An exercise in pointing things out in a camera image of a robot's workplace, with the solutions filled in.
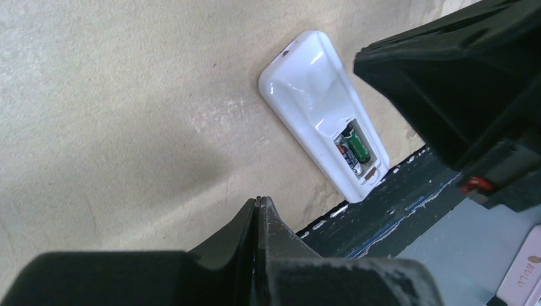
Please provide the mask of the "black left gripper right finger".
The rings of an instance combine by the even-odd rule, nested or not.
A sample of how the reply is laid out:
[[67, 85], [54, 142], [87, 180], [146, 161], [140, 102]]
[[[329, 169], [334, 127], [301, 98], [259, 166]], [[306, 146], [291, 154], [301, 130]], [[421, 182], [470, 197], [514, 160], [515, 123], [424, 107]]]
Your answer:
[[259, 305], [443, 305], [417, 261], [324, 258], [281, 220], [270, 197], [256, 199], [255, 222]]

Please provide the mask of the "white remote control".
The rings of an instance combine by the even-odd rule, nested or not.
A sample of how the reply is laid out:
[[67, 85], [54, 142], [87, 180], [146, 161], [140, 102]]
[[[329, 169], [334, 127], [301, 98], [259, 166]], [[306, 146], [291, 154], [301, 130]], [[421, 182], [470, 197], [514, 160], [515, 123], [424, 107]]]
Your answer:
[[[345, 200], [358, 203], [383, 179], [390, 159], [329, 37], [296, 37], [261, 73], [260, 94]], [[371, 155], [357, 177], [334, 140], [348, 124]]]

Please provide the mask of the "black orange AAA battery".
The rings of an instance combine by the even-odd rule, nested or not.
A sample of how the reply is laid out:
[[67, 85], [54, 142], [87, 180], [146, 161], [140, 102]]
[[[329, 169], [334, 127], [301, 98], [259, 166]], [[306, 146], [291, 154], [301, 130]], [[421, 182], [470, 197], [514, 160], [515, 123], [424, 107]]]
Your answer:
[[338, 135], [337, 138], [334, 140], [334, 143], [352, 172], [357, 177], [361, 176], [363, 173], [361, 163], [349, 147], [348, 142], [345, 140], [344, 136], [342, 134]]

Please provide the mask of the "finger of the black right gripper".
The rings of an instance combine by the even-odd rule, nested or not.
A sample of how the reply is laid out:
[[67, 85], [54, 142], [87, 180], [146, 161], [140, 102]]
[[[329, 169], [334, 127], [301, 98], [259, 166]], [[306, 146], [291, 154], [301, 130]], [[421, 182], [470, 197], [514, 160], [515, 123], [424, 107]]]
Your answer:
[[370, 44], [354, 73], [453, 169], [540, 123], [540, 1], [480, 1]]

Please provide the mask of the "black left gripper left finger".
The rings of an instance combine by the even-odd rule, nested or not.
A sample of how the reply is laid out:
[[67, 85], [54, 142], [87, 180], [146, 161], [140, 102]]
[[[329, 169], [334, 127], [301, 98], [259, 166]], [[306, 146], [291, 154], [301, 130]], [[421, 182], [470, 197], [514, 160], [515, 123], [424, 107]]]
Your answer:
[[14, 280], [3, 305], [247, 305], [258, 203], [190, 251], [48, 252]]

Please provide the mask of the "green black AAA battery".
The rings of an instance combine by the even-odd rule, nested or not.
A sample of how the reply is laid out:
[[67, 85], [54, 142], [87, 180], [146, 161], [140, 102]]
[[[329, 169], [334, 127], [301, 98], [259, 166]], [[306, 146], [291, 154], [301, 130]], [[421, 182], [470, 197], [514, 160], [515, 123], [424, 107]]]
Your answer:
[[371, 161], [371, 155], [364, 146], [355, 128], [351, 124], [348, 124], [341, 134], [344, 136], [350, 150], [353, 152], [359, 163], [368, 164]]

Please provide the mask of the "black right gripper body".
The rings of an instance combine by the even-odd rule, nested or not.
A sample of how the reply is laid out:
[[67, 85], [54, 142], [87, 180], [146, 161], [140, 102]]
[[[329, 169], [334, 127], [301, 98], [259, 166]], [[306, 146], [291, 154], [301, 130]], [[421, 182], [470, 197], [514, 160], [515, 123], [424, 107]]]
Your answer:
[[487, 209], [522, 212], [540, 205], [540, 131], [504, 138], [463, 170], [459, 190]]

